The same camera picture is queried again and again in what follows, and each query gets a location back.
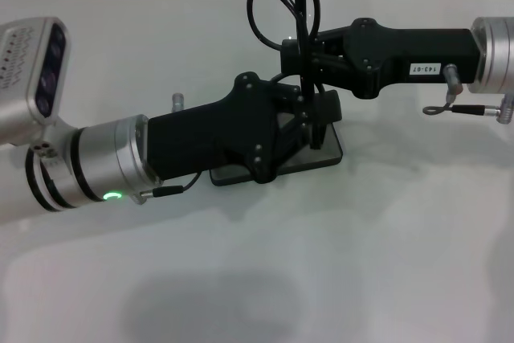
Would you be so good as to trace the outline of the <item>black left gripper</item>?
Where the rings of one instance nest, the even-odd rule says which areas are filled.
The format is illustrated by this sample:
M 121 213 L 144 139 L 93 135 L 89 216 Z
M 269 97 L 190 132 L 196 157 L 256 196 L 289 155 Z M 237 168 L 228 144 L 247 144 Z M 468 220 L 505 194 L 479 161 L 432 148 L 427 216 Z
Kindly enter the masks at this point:
M 162 180 L 242 165 L 271 182 L 308 142 L 306 119 L 284 112 L 304 102 L 299 86 L 243 73 L 221 100 L 150 119 L 147 162 Z

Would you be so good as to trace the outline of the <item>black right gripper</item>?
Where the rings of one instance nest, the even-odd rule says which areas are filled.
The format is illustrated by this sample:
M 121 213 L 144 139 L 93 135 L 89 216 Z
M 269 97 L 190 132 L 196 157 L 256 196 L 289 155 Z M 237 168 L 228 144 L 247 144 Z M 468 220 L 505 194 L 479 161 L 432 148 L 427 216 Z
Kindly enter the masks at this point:
M 349 90 L 360 99 L 374 99 L 392 84 L 444 84 L 443 69 L 451 64 L 461 81 L 472 82 L 480 57 L 468 29 L 393 29 L 363 18 L 349 28 L 320 31 L 312 51 L 320 54 L 304 62 L 297 40 L 285 39 L 281 72 Z

